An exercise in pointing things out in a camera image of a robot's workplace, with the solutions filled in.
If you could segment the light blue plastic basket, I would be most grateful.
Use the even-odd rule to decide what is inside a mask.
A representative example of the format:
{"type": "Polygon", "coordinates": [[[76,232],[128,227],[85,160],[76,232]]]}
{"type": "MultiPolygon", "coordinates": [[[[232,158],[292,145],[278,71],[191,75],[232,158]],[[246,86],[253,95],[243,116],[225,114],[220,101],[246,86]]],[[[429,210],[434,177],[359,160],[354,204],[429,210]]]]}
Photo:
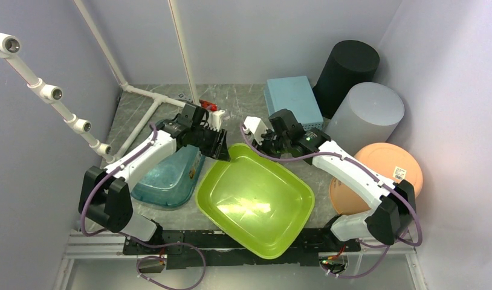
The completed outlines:
{"type": "Polygon", "coordinates": [[[306,130],[322,128],[324,119],[306,76],[268,79],[264,97],[269,115],[288,109],[306,130]]]}

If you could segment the dark green plastic basket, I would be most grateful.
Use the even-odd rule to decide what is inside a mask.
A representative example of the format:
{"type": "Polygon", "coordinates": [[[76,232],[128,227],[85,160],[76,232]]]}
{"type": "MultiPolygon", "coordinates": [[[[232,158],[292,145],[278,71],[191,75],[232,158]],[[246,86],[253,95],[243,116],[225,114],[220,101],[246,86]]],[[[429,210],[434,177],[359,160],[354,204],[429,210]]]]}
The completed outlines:
{"type": "Polygon", "coordinates": [[[182,147],[144,173],[131,196],[166,210],[179,208],[191,198],[204,160],[197,147],[182,147]]]}

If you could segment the grey plastic bucket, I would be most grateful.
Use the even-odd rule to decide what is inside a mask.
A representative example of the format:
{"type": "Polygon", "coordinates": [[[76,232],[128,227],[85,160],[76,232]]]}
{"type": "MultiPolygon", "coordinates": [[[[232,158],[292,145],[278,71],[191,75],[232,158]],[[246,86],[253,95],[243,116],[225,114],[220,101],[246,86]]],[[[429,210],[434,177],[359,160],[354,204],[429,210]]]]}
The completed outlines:
{"type": "Polygon", "coordinates": [[[404,113],[395,91],[379,83],[359,83],[346,94],[325,133],[353,155],[369,144],[387,141],[404,113]]]}

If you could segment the black plastic bucket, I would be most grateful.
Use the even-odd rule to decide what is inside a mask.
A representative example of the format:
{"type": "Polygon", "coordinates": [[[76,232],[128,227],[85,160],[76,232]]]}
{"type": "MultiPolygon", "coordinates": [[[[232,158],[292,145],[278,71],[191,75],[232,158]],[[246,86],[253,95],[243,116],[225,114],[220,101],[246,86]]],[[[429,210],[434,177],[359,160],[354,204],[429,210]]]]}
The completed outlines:
{"type": "Polygon", "coordinates": [[[379,64],[378,52],[364,42],[335,44],[312,89],[323,117],[332,118],[353,86],[372,81],[379,64]]]}

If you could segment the orange plastic bucket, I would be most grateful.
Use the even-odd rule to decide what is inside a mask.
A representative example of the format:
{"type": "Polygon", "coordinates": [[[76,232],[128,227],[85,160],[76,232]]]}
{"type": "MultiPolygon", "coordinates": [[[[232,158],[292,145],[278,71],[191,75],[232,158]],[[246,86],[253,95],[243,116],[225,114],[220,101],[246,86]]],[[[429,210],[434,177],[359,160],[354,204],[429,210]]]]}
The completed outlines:
{"type": "MultiPolygon", "coordinates": [[[[395,182],[408,181],[413,185],[415,196],[420,194],[423,185],[421,167],[404,149],[390,143],[373,143],[360,149],[354,158],[395,182]]],[[[336,178],[331,179],[329,196],[338,214],[357,214],[369,209],[361,197],[336,178]]]]}

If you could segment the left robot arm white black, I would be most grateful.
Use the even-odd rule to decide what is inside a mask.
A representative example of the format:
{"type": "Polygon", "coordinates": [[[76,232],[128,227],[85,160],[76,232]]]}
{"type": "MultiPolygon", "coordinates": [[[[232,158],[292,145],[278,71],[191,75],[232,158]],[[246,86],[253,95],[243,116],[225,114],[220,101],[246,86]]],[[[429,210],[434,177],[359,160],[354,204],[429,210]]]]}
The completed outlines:
{"type": "Polygon", "coordinates": [[[214,160],[229,161],[227,131],[221,127],[224,114],[186,103],[175,117],[152,123],[149,137],[124,157],[104,169],[90,167],[79,201],[82,234],[110,231],[135,240],[149,254],[159,252],[163,228],[134,211],[131,191],[158,163],[186,146],[214,160]]]}

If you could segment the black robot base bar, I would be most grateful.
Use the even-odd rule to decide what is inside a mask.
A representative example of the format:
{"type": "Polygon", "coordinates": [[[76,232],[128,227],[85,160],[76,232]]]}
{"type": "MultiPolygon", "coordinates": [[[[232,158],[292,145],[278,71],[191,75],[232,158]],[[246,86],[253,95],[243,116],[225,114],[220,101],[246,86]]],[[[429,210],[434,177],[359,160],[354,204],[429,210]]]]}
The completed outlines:
{"type": "MultiPolygon", "coordinates": [[[[163,241],[188,242],[198,247],[207,266],[282,265],[317,266],[326,253],[335,253],[340,247],[331,245],[321,228],[304,228],[281,256],[263,259],[242,247],[222,231],[214,230],[164,230],[163,241]]],[[[188,246],[172,245],[164,249],[148,248],[126,240],[122,253],[126,256],[159,256],[164,254],[167,269],[186,269],[202,265],[199,254],[188,246]]]]}

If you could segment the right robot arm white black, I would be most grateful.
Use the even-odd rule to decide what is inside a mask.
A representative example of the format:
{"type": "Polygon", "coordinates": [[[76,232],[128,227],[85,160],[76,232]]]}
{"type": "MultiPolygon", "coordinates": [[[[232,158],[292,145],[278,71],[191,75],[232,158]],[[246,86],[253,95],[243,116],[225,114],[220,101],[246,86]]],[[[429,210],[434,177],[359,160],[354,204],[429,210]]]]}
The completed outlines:
{"type": "Polygon", "coordinates": [[[403,240],[407,227],[416,220],[415,190],[410,182],[394,181],[373,171],[322,130],[306,130],[288,109],[272,114],[269,122],[270,128],[263,121],[244,125],[244,130],[253,134],[258,151],[273,161],[281,161],[283,154],[304,160],[349,187],[367,204],[366,211],[339,214],[330,220],[329,230],[322,236],[327,249],[337,251],[346,241],[365,237],[387,246],[403,240]]]}

